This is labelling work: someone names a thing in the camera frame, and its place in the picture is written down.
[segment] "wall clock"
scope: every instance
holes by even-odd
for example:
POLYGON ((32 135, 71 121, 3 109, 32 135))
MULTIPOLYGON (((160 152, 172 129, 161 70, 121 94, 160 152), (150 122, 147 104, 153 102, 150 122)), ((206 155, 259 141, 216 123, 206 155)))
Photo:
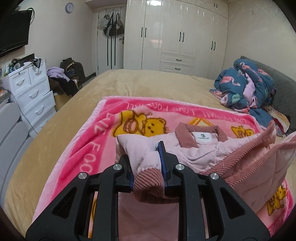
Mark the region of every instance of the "wall clock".
POLYGON ((70 3, 67 3, 65 9, 66 9, 66 12, 67 12, 67 13, 69 13, 69 14, 72 13, 73 10, 74 10, 74 4, 71 3, 71 2, 70 2, 70 3))

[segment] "black bag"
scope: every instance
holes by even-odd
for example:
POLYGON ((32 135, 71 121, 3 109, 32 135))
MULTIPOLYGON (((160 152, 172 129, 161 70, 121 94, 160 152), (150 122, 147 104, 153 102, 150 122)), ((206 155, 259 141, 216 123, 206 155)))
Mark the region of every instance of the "black bag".
POLYGON ((103 30, 106 36, 114 36, 116 34, 116 25, 114 24, 114 13, 107 24, 107 27, 103 30))
POLYGON ((116 34, 115 35, 124 34, 124 28, 123 28, 122 22, 120 20, 119 13, 116 15, 115 31, 116 31, 116 34))

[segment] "wardrobe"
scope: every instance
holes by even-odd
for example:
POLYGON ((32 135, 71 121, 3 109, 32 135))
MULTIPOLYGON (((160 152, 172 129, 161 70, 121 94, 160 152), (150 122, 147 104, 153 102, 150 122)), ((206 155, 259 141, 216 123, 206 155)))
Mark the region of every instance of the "wardrobe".
POLYGON ((128 0, 123 67, 216 79, 226 50, 221 0, 128 0))

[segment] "beige wall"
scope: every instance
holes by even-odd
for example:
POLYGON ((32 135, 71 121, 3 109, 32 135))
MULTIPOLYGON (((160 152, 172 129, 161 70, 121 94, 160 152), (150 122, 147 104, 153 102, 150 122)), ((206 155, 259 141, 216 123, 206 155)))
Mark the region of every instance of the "beige wall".
POLYGON ((272 0, 229 4, 228 41, 223 69, 241 55, 262 62, 296 81, 296 34, 272 0))
POLYGON ((32 7, 36 14, 30 25, 29 44, 10 53, 6 61, 0 64, 2 69, 13 58, 22 58, 35 53, 38 58, 46 58, 47 68, 59 67, 63 59, 72 57, 82 63, 86 76, 95 72, 91 60, 94 14, 84 0, 72 0, 74 11, 67 14, 65 5, 69 2, 69 0, 24 0, 21 3, 21 10, 32 7))

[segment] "blue comforter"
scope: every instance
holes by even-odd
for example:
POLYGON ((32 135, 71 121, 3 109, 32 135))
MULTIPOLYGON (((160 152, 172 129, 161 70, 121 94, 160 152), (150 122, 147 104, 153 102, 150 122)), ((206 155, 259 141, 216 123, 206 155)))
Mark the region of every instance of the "blue comforter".
POLYGON ((274 82, 267 73, 258 69, 253 62, 237 59, 233 68, 224 70, 219 74, 214 87, 216 89, 210 91, 216 96, 217 92, 221 93, 221 103, 224 106, 251 114, 264 127, 267 127, 272 120, 272 117, 261 107, 270 103, 270 94, 273 91, 274 82), (253 86, 252 93, 248 93, 250 84, 253 86), (252 104, 245 98, 248 94, 252 95, 252 104))

